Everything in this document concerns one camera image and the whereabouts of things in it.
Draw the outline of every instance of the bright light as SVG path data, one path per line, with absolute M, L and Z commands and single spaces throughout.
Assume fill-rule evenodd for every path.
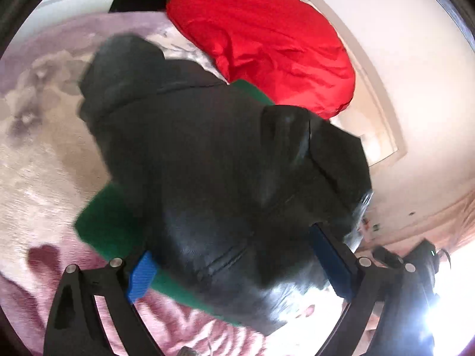
M 475 335 L 474 250 L 475 242 L 455 252 L 452 270 L 445 262 L 436 274 L 440 301 L 427 317 L 434 334 L 434 356 L 457 356 Z

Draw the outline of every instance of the black jacket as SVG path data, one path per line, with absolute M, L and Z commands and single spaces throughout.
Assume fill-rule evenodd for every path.
M 317 115 L 265 106 L 134 35 L 102 45 L 81 91 L 154 258 L 215 314 L 270 334 L 327 284 L 309 227 L 358 246 L 372 193 L 362 145 Z

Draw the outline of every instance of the black device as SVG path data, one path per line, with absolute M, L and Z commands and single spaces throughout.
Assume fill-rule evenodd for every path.
M 328 226 L 312 226 L 309 242 L 336 294 L 349 302 L 317 356 L 351 356 L 378 301 L 384 308 L 366 356 L 433 355 L 434 339 L 426 325 L 439 266 L 433 244 L 424 240 L 403 258 L 377 247 L 373 258 L 386 266 L 380 267 L 370 258 L 357 258 Z M 99 295 L 129 356 L 162 356 L 130 298 L 137 284 L 145 292 L 141 285 L 150 273 L 134 272 L 145 257 L 140 248 L 99 269 L 69 265 L 50 311 L 44 355 L 113 355 L 97 312 L 94 296 Z

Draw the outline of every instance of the green cloth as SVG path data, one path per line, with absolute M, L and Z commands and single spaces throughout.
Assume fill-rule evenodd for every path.
M 263 104 L 273 105 L 272 101 L 251 83 L 237 80 L 231 85 Z M 108 183 L 92 198 L 75 221 L 75 228 L 79 238 L 107 261 L 115 257 L 124 258 L 144 240 L 144 227 L 127 208 L 119 189 L 113 183 Z M 196 300 L 193 294 L 177 284 L 163 269 L 157 272 L 151 287 L 180 304 L 214 315 L 211 308 Z

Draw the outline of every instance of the red cushion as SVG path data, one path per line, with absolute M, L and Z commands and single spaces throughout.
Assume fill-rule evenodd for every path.
M 276 104 L 328 119 L 352 99 L 355 73 L 343 44 L 300 0 L 170 0 L 167 13 L 229 82 L 247 80 Z

